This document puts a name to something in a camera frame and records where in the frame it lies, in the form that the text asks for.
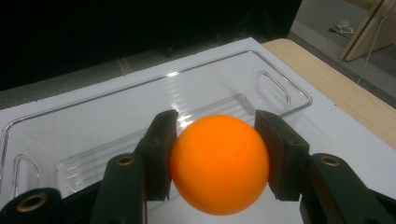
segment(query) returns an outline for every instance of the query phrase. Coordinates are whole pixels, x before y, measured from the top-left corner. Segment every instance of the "orange ball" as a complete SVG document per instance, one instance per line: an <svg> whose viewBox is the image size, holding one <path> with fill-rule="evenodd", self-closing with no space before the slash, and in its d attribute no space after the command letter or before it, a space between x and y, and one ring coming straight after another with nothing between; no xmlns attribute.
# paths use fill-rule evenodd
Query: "orange ball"
<svg viewBox="0 0 396 224"><path fill-rule="evenodd" d="M253 204L269 175L267 149L241 119L212 115L190 124L178 137L171 175L184 200L211 215L230 215Z"/></svg>

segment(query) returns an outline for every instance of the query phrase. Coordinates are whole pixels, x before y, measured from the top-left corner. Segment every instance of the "screw hole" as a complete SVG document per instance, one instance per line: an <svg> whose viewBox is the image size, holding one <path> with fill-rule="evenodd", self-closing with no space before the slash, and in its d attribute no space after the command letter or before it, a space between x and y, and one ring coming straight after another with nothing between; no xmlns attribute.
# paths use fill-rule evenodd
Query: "screw hole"
<svg viewBox="0 0 396 224"><path fill-rule="evenodd" d="M117 161L118 165L129 165L134 162L134 157L124 156Z"/></svg>
<svg viewBox="0 0 396 224"><path fill-rule="evenodd" d="M17 206L17 211L27 213L36 210L41 207L48 200L48 196L45 193L37 193L30 195L23 199Z"/></svg>
<svg viewBox="0 0 396 224"><path fill-rule="evenodd" d="M323 163L325 163L326 165L330 165L330 166L338 166L340 164L340 162L338 160L336 160L335 158L332 157L322 157L321 161Z"/></svg>

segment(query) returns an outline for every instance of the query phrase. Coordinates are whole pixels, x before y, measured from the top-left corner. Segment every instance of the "cable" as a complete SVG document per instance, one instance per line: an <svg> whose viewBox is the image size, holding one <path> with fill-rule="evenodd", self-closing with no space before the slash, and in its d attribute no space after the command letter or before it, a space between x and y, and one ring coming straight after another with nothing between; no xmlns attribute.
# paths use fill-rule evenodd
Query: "cable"
<svg viewBox="0 0 396 224"><path fill-rule="evenodd" d="M374 49L376 40L377 40L377 38L378 38L379 31L381 30L382 23L383 23L387 18L388 18L388 16L382 18L381 22L380 22L379 25L378 25L378 28L376 29L376 33L375 33L375 37L374 37L374 40L373 40L373 44L372 44L372 46L371 46L371 48L370 48L370 50L369 50L369 53L367 54L367 57L366 57L365 62L364 62L364 75L365 75L365 73L366 73L366 71L367 71L367 63L369 62L370 55L371 55L371 53L373 52L373 49ZM362 78L362 76L359 77L358 85L361 84L361 78Z"/></svg>

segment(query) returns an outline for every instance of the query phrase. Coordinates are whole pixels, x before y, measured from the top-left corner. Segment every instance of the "wooden surface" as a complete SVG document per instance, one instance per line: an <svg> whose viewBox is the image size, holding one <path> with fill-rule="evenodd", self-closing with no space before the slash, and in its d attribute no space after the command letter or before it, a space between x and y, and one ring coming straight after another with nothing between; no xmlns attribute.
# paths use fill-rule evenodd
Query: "wooden surface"
<svg viewBox="0 0 396 224"><path fill-rule="evenodd" d="M396 110L287 39L262 44L351 117L396 149Z"/></svg>
<svg viewBox="0 0 396 224"><path fill-rule="evenodd" d="M369 2L371 5L368 14L347 43L340 56L341 59L351 61L367 54L374 42L373 50L396 43L396 29L394 28L396 27L396 0L351 0L350 2L357 6L362 3L364 7L368 7Z"/></svg>

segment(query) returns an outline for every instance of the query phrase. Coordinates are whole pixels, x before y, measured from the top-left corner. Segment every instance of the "clear plastic tray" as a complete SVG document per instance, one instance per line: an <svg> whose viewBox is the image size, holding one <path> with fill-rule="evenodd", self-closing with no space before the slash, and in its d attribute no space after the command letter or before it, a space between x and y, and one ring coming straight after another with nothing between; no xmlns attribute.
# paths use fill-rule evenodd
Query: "clear plastic tray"
<svg viewBox="0 0 396 224"><path fill-rule="evenodd" d="M164 110L178 111L180 133L210 114L253 125L256 109L287 116L311 104L276 66L246 50L20 118L2 131L0 205L29 189L52 187L65 197L101 180L107 161L134 151Z"/></svg>

